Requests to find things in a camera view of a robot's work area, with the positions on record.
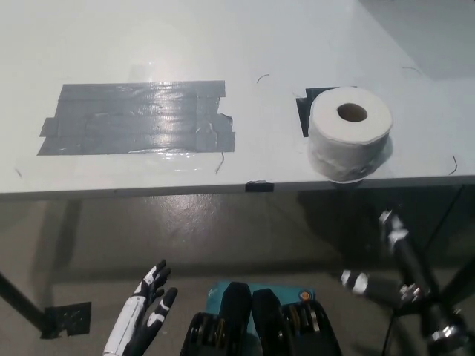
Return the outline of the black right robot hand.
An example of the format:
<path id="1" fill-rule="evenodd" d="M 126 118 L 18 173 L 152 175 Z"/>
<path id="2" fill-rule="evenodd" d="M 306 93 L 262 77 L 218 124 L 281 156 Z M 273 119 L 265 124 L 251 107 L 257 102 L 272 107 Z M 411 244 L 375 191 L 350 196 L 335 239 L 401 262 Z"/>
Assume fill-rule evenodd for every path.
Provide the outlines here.
<path id="1" fill-rule="evenodd" d="M 430 355 L 473 355 L 474 334 L 456 304 L 474 294 L 474 260 L 442 289 L 399 216 L 383 211 L 379 224 L 381 239 L 396 262 L 402 282 L 344 270 L 341 284 L 353 294 L 389 306 L 397 317 L 420 316 L 422 338 Z"/>

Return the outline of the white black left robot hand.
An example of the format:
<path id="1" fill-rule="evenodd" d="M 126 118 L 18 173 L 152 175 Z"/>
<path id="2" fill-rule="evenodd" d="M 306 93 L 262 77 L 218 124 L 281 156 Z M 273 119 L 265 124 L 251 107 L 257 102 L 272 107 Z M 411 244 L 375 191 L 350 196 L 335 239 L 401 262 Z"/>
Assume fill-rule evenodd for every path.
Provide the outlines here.
<path id="1" fill-rule="evenodd" d="M 141 279 L 125 301 L 103 349 L 104 355 L 144 355 L 162 328 L 177 296 L 163 288 L 171 269 L 161 260 Z"/>

